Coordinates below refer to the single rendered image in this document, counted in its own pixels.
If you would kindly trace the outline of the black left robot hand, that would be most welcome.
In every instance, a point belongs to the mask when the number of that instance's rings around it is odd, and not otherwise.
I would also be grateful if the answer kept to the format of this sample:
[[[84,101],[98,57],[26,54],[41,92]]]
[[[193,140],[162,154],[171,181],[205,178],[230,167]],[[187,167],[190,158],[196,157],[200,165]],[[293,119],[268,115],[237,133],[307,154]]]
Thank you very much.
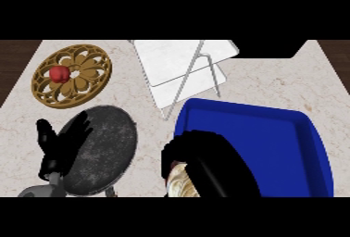
[[[45,119],[36,120],[38,145],[44,152],[38,177],[48,180],[51,173],[63,177],[72,167],[85,138],[92,131],[88,127],[86,113],[82,111],[73,118],[66,131],[60,134],[51,129]]]

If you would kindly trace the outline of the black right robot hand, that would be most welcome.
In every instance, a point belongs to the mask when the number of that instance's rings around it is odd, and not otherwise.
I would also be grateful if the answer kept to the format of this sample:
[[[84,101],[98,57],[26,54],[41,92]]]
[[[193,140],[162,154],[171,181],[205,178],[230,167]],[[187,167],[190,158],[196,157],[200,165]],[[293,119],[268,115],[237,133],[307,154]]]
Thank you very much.
[[[166,180],[175,164],[185,172],[197,197],[258,198],[258,184],[243,158],[227,139],[211,131],[184,131],[160,150],[160,177]]]

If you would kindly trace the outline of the cream frosted cupcake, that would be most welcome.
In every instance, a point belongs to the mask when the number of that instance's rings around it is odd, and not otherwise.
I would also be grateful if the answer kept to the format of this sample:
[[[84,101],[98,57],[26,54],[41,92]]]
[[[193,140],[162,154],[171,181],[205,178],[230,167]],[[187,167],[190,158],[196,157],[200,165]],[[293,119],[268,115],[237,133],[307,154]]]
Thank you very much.
[[[185,172],[185,163],[174,165],[168,180],[166,180],[166,194],[169,197],[197,197],[199,193],[193,187],[190,177]]]

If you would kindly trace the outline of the blue tray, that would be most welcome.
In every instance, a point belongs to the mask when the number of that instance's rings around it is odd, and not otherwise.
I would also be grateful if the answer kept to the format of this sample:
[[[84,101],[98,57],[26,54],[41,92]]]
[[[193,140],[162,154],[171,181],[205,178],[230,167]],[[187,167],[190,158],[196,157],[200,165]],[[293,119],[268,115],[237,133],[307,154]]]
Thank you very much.
[[[308,116],[293,110],[191,98],[174,134],[212,131],[243,158],[267,197],[330,197],[333,179],[321,138]]]

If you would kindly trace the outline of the dark grey round pan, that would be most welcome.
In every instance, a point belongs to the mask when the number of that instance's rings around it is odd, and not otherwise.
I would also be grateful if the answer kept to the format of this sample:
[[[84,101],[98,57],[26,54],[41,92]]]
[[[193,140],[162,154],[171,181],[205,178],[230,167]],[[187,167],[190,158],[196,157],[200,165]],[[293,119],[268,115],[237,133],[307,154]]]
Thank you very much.
[[[75,196],[104,192],[119,180],[137,150],[137,123],[115,106],[92,106],[84,110],[88,133],[63,178],[64,191]]]

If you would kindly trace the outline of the red apple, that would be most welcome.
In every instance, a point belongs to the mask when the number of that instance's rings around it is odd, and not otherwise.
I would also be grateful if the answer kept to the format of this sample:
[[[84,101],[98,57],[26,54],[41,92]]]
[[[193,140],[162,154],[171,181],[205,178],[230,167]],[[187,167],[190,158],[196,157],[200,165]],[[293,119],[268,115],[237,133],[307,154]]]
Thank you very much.
[[[66,83],[69,80],[69,68],[66,66],[54,66],[48,70],[48,78],[54,83]]]

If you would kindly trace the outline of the gold ornate round trivet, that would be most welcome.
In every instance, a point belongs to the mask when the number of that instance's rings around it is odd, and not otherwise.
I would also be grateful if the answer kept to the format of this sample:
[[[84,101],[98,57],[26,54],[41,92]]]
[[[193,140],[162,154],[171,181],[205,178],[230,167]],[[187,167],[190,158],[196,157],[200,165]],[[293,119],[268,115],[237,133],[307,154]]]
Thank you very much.
[[[66,82],[54,82],[48,72],[66,67]],[[84,104],[101,91],[112,73],[112,62],[92,44],[73,44],[54,52],[41,62],[30,79],[30,93],[38,102],[55,109]]]

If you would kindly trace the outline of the black appliance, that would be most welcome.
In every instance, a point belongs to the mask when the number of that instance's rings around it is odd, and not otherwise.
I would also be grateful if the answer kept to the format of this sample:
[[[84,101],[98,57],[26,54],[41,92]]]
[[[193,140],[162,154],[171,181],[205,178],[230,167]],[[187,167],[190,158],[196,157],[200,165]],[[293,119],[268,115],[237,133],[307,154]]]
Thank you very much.
[[[239,53],[236,58],[292,58],[304,46],[301,39],[233,40]]]

